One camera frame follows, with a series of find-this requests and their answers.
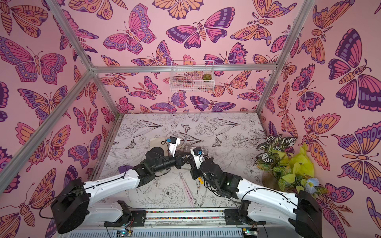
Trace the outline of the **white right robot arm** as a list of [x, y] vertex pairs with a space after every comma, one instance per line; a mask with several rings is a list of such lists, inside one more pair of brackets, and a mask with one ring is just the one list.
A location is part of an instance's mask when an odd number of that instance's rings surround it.
[[213, 193], [239, 200], [237, 216], [286, 225], [303, 238], [322, 236], [322, 209], [311, 194], [273, 190], [222, 171], [212, 159], [190, 159], [193, 179], [202, 178]]

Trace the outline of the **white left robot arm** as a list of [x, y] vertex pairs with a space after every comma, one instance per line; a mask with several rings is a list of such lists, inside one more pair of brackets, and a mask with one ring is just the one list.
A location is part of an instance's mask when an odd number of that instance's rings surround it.
[[69, 182], [50, 205], [57, 232], [65, 234], [82, 225], [91, 217], [90, 206], [99, 200], [146, 185], [159, 172], [172, 167], [180, 169], [189, 160], [194, 160], [191, 153], [176, 152], [174, 156], [164, 156], [162, 148], [155, 147], [146, 152], [145, 159], [138, 165], [119, 175], [87, 182], [77, 178]]

